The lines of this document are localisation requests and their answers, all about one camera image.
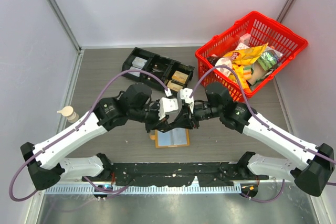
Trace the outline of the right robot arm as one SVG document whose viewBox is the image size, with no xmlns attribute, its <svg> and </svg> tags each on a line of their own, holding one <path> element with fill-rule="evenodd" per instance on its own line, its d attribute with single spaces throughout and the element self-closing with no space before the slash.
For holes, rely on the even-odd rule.
<svg viewBox="0 0 336 224">
<path fill-rule="evenodd" d="M 227 128 L 259 140 L 283 156 L 271 158 L 248 152 L 237 166 L 239 177 L 267 175 L 294 182 L 311 196 L 322 194 L 335 167 L 331 146 L 325 143 L 317 146 L 293 136 L 247 103 L 233 101 L 227 88 L 218 82 L 206 86 L 205 103 L 195 105 L 192 92 L 189 88 L 181 89 L 177 98 L 168 98 L 163 106 L 165 112 L 177 114 L 174 126 L 193 129 L 202 120 L 219 118 Z"/>
</svg>

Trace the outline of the orange leather card holder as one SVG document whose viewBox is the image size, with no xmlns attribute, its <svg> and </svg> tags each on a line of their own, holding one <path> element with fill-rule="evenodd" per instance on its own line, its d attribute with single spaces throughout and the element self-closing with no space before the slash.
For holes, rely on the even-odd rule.
<svg viewBox="0 0 336 224">
<path fill-rule="evenodd" d="M 149 133 L 151 140 L 155 142 L 156 148 L 185 147 L 190 145 L 189 130 L 177 128 L 166 133 L 160 131 L 151 131 Z"/>
</svg>

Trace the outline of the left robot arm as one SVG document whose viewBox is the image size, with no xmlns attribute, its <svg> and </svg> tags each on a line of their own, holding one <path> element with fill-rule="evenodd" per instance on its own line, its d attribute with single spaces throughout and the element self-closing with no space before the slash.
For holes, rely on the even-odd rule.
<svg viewBox="0 0 336 224">
<path fill-rule="evenodd" d="M 106 155 L 98 153 L 86 158 L 67 158 L 67 155 L 128 120 L 144 123 L 147 131 L 164 130 L 168 115 L 178 111 L 177 98 L 167 94 L 152 101 L 151 94 L 148 86 L 133 84 L 116 97 L 100 99 L 76 123 L 50 139 L 23 144 L 20 149 L 35 189 L 44 190 L 61 180 L 83 177 L 108 180 L 113 167 Z"/>
</svg>

